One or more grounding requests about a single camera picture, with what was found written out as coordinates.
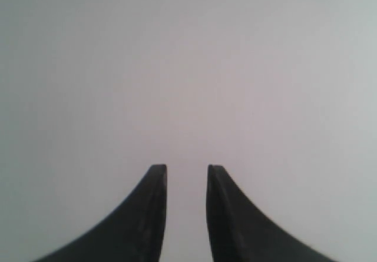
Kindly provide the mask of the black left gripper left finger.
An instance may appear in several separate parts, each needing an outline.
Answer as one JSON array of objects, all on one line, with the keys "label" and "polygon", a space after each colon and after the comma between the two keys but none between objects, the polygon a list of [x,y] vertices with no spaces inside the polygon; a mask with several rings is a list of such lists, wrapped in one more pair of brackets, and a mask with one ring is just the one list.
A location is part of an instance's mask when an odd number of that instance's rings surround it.
[{"label": "black left gripper left finger", "polygon": [[167,166],[152,165],[105,219],[40,261],[159,261],[167,213]]}]

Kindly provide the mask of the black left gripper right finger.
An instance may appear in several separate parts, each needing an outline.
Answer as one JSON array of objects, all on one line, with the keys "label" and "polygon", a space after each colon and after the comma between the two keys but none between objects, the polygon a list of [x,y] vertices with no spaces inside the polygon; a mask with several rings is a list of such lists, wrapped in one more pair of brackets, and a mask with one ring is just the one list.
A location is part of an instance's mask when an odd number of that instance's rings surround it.
[{"label": "black left gripper right finger", "polygon": [[331,261],[263,214],[222,165],[207,170],[207,229],[213,261]]}]

